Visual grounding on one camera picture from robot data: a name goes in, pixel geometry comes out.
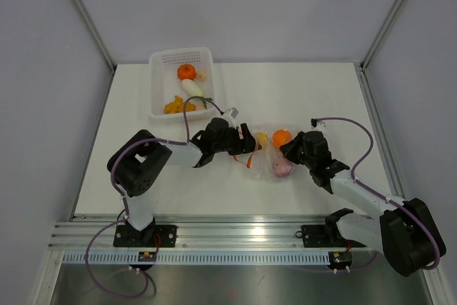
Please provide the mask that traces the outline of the fake yellow lemon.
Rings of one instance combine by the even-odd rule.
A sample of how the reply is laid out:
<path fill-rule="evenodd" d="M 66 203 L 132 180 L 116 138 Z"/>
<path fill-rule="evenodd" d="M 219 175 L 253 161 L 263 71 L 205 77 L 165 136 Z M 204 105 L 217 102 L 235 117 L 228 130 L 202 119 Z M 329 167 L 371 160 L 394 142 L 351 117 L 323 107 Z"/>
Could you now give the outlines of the fake yellow lemon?
<path fill-rule="evenodd" d="M 256 143 L 262 148 L 265 149 L 268 146 L 268 136 L 263 132 L 256 132 L 253 134 Z"/>

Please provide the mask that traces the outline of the clear zip top bag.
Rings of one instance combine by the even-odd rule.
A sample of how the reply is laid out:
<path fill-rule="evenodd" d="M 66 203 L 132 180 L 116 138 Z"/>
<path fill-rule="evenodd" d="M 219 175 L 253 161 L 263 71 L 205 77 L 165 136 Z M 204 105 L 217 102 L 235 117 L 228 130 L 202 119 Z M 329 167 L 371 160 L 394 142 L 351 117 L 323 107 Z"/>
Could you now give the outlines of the clear zip top bag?
<path fill-rule="evenodd" d="M 283 157 L 281 151 L 276 149 L 272 143 L 273 133 L 279 129 L 290 131 L 293 139 L 298 133 L 299 127 L 292 124 L 255 124 L 249 127 L 252 136 L 256 132 L 265 133 L 268 136 L 268 146 L 262 149 L 257 144 L 255 152 L 233 157 L 236 163 L 242 165 L 241 170 L 244 176 L 257 181 L 280 182 L 292 175 L 294 167 L 290 175 L 285 178 L 278 178 L 273 174 L 273 162 L 277 158 Z"/>

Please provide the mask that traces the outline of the fake brown ginger root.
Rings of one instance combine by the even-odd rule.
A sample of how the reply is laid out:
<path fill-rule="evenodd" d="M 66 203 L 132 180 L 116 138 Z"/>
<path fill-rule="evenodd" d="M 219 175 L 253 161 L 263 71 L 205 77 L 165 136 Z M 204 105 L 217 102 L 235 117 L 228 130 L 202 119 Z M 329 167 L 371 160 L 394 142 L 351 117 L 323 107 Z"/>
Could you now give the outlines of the fake brown ginger root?
<path fill-rule="evenodd" d="M 185 103 L 185 101 L 180 97 L 175 95 L 174 100 L 164 107 L 165 114 L 177 114 L 183 113 L 184 111 L 195 111 L 196 106 L 192 103 Z"/>

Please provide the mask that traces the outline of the fake white garlic bulb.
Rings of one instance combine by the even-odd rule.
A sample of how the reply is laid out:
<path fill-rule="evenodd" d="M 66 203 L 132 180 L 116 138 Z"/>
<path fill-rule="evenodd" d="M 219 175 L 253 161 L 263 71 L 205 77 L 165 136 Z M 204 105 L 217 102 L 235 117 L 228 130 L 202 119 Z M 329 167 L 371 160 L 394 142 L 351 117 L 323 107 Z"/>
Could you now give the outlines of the fake white garlic bulb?
<path fill-rule="evenodd" d="M 206 71 L 198 71 L 196 73 L 196 79 L 199 81 L 206 81 L 208 78 L 208 74 Z"/>

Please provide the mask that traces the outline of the fake white radish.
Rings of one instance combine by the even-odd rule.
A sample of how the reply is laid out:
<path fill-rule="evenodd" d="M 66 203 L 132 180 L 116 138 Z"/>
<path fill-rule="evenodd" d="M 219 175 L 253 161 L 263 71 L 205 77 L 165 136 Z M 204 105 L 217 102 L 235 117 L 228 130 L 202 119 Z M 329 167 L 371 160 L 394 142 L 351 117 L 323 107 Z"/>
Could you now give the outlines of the fake white radish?
<path fill-rule="evenodd" d="M 205 95 L 203 89 L 193 80 L 182 80 L 181 87 L 189 97 L 194 97 L 195 99 L 200 99 L 203 101 L 213 101 L 211 97 Z"/>

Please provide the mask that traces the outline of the fake orange pumpkin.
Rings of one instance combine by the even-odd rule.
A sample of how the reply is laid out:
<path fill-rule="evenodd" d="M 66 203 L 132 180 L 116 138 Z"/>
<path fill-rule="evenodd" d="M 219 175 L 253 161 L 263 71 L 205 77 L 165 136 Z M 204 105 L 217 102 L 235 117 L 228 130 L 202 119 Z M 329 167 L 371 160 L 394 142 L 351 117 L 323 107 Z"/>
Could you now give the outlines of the fake orange pumpkin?
<path fill-rule="evenodd" d="M 191 64 L 182 64 L 177 68 L 177 77 L 180 80 L 194 80 L 196 78 L 197 71 Z"/>

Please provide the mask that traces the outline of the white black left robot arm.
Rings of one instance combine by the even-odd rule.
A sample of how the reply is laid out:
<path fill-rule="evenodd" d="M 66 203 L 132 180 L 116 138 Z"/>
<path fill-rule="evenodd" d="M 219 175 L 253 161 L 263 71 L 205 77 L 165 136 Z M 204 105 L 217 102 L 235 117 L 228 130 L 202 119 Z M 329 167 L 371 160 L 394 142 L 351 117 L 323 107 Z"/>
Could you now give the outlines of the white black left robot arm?
<path fill-rule="evenodd" d="M 238 127 L 217 117 L 198 131 L 188 142 L 155 137 L 142 129 L 133 135 L 108 161 L 111 184 L 124 204 L 129 238 L 138 246 L 154 239 L 154 213 L 146 204 L 145 193 L 167 166 L 201 168 L 212 162 L 214 155 L 230 156 L 253 153 L 256 140 L 243 123 Z"/>

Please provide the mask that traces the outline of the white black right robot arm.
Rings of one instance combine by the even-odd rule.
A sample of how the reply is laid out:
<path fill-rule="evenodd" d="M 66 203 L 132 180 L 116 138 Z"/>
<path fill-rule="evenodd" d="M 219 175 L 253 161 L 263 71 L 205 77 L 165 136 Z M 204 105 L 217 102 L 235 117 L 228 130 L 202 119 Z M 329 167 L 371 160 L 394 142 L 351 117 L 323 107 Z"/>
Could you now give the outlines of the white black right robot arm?
<path fill-rule="evenodd" d="M 258 140 L 254 151 L 266 152 L 275 177 L 287 177 L 295 166 L 305 166 L 315 185 L 362 210 L 357 214 L 343 208 L 327 215 L 319 226 L 302 226 L 305 247 L 366 246 L 383 254 L 402 276 L 434 269 L 446 254 L 446 245 L 423 201 L 384 195 L 358 179 L 353 167 L 332 157 L 322 132 L 300 131 L 280 142 Z"/>

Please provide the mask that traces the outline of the fake purple onion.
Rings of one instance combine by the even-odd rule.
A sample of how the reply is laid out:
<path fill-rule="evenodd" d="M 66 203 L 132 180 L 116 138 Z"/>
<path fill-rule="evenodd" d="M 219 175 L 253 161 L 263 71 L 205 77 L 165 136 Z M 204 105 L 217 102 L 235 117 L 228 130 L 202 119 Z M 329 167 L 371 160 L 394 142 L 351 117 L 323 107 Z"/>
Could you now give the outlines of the fake purple onion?
<path fill-rule="evenodd" d="M 273 174 L 278 178 L 285 178 L 290 175 L 292 172 L 293 166 L 292 163 L 284 158 L 279 157 L 277 158 L 272 165 Z"/>

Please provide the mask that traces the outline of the fake orange fruit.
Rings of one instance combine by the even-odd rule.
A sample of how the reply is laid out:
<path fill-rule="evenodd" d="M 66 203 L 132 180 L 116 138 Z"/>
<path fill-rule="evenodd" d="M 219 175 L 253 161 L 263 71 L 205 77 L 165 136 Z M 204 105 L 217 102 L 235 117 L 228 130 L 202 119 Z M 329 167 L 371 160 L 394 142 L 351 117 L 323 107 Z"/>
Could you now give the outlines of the fake orange fruit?
<path fill-rule="evenodd" d="M 291 132 L 285 129 L 279 129 L 275 131 L 272 136 L 272 143 L 276 149 L 280 149 L 283 145 L 289 143 L 291 140 Z"/>

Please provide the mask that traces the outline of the white plastic perforated basket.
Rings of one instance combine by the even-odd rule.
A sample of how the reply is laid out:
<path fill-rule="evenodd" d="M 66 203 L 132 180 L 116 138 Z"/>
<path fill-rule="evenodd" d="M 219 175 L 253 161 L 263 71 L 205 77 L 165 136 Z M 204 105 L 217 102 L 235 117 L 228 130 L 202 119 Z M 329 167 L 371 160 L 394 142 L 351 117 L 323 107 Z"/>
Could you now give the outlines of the white plastic perforated basket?
<path fill-rule="evenodd" d="M 207 119 L 216 109 L 199 98 L 216 101 L 219 97 L 219 77 L 214 72 L 211 51 L 206 47 L 171 49 L 149 57 L 151 76 L 150 117 L 154 120 L 177 122 L 187 119 Z"/>

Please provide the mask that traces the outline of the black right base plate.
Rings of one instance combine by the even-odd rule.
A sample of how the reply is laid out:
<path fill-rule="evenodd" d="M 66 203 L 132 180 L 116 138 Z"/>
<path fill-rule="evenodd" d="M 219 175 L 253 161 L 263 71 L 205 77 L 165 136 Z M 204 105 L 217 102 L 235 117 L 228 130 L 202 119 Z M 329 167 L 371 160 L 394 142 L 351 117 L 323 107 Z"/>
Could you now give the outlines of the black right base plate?
<path fill-rule="evenodd" d="M 308 224 L 301 226 L 301 233 L 304 248 L 365 248 L 366 246 L 357 242 L 349 241 L 341 237 L 337 232 L 330 234 L 324 224 Z"/>

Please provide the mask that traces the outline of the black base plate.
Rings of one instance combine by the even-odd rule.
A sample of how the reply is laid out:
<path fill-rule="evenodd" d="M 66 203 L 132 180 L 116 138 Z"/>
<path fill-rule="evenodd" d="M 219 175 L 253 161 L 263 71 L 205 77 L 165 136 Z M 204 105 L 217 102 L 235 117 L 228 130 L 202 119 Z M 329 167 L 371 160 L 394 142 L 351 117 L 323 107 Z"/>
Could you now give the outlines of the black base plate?
<path fill-rule="evenodd" d="M 178 227 L 151 224 L 138 231 L 129 223 L 118 225 L 114 235 L 114 247 L 118 248 L 174 248 Z"/>
<path fill-rule="evenodd" d="M 341 237 L 337 232 L 330 234 L 324 224 L 308 224 L 301 226 L 301 233 L 304 248 L 365 248 L 366 246 L 357 242 L 349 241 Z"/>

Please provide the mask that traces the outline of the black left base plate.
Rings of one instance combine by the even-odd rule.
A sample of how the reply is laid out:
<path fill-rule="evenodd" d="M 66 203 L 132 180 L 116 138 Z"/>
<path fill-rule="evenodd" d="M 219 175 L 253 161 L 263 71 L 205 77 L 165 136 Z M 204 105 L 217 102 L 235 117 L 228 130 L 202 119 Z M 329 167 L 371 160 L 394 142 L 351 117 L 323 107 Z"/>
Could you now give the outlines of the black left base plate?
<path fill-rule="evenodd" d="M 174 248 L 178 227 L 151 224 L 138 231 L 129 223 L 118 225 L 114 235 L 114 247 L 118 248 Z"/>

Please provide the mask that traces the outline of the aluminium mounting rail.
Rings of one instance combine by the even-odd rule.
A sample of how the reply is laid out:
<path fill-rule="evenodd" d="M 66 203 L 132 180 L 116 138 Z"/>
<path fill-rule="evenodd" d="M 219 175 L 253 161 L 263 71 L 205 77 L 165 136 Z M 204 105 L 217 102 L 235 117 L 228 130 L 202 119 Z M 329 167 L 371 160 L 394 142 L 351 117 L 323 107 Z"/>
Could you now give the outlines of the aluminium mounting rail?
<path fill-rule="evenodd" d="M 117 215 L 78 215 L 57 222 L 49 250 L 82 250 L 95 233 Z M 305 224 L 322 224 L 323 216 L 158 215 L 157 224 L 177 226 L 175 251 L 303 251 L 296 232 Z"/>

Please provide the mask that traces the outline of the aluminium frame post right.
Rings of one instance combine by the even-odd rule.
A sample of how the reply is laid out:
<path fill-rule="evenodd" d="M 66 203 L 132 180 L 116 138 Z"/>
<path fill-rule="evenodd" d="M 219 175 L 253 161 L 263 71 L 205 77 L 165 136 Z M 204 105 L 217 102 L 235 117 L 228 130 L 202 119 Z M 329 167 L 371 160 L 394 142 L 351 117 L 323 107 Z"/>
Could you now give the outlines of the aluminium frame post right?
<path fill-rule="evenodd" d="M 379 30 L 377 31 L 374 40 L 372 41 L 367 53 L 365 54 L 362 62 L 360 63 L 360 67 L 363 73 L 366 73 L 368 67 L 370 66 L 371 62 L 373 61 L 375 55 L 377 54 L 378 50 L 381 48 L 383 42 L 385 41 L 386 37 L 388 36 L 389 31 L 391 30 L 392 26 L 394 25 L 397 17 L 401 13 L 402 8 L 406 4 L 407 0 L 394 0 L 392 5 L 390 6 L 386 17 L 384 18 Z"/>

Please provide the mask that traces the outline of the aluminium frame post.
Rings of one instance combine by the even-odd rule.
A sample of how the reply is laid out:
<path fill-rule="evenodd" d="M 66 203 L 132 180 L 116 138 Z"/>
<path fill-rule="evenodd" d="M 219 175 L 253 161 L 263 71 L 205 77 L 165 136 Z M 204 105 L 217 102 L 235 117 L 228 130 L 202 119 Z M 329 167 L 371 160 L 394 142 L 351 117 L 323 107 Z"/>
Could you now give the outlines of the aluminium frame post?
<path fill-rule="evenodd" d="M 389 31 L 391 30 L 392 26 L 394 25 L 397 17 L 401 13 L 402 8 L 406 4 L 407 0 L 394 0 L 392 5 L 390 6 L 386 17 L 384 18 L 379 30 L 377 31 L 374 40 L 372 41 L 367 53 L 365 54 L 362 62 L 360 63 L 360 67 L 363 73 L 366 73 L 368 67 L 370 66 L 371 62 L 373 61 L 375 55 L 377 54 L 378 50 L 381 48 L 383 42 L 385 41 L 386 37 L 388 36 Z"/>
<path fill-rule="evenodd" d="M 72 6 L 74 7 L 76 13 L 79 15 L 82 20 L 83 25 L 86 28 L 89 36 L 91 37 L 95 47 L 100 53 L 102 59 L 104 60 L 105 65 L 108 67 L 111 74 L 114 74 L 116 71 L 116 63 L 114 62 L 109 50 L 107 49 L 99 30 L 96 28 L 94 21 L 92 20 L 83 0 L 70 0 Z"/>

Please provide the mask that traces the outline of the aluminium frame post left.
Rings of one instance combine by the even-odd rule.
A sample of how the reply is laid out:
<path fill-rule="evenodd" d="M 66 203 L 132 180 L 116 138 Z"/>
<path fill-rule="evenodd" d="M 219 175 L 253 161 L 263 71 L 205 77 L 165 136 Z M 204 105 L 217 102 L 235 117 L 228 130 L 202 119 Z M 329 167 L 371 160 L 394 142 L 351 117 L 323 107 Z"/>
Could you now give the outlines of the aluminium frame post left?
<path fill-rule="evenodd" d="M 83 25 L 86 28 L 89 36 L 91 37 L 95 47 L 100 53 L 102 59 L 104 60 L 105 65 L 108 67 L 111 74 L 114 74 L 116 71 L 116 63 L 114 62 L 109 50 L 107 49 L 99 30 L 96 28 L 94 21 L 92 20 L 83 0 L 70 0 L 72 6 L 74 7 L 76 13 L 79 15 L 82 20 Z"/>

